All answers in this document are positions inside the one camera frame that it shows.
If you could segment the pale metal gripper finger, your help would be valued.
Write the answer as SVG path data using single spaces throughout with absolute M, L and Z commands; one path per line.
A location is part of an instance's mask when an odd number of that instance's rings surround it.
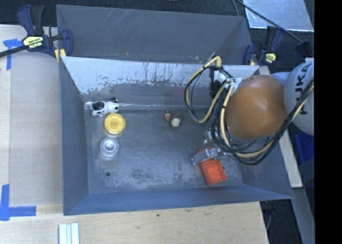
M 204 161 L 215 159 L 218 156 L 217 148 L 202 148 L 191 158 L 191 163 L 196 166 Z

